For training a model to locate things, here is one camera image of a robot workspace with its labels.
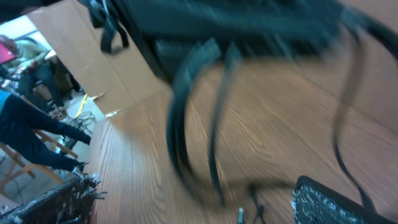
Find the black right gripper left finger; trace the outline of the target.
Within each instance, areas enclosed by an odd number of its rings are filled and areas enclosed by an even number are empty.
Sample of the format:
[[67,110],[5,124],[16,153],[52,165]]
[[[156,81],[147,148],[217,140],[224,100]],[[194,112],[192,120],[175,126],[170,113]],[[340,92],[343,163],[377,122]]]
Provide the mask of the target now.
[[1,215],[1,224],[89,223],[95,200],[105,199],[98,191],[96,175],[83,174]]

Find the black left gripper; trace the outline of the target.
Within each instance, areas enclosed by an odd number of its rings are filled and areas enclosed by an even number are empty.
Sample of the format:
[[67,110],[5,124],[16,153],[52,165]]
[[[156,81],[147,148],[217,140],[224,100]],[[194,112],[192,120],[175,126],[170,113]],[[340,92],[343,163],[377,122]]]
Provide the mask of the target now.
[[339,33],[360,26],[392,55],[397,33],[340,1],[113,1],[121,23],[154,75],[167,83],[189,50],[215,39],[246,57],[317,55]]

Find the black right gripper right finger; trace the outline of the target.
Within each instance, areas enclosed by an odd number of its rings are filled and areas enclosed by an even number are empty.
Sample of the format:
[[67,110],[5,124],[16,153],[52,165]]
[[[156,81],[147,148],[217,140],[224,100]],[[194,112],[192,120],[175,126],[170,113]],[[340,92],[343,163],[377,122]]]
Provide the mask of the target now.
[[396,224],[305,175],[297,179],[292,208],[296,224]]

